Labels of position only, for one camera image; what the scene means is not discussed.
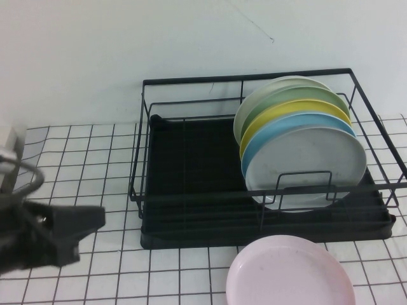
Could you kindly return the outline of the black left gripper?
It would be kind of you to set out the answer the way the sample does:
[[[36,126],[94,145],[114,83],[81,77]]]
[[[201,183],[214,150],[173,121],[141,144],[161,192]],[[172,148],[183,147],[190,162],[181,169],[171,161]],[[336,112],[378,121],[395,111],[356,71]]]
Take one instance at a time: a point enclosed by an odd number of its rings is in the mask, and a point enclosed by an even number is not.
[[[79,237],[86,237],[106,224],[103,207],[58,207],[25,201],[18,211],[23,224],[21,269],[62,267],[78,262]]]

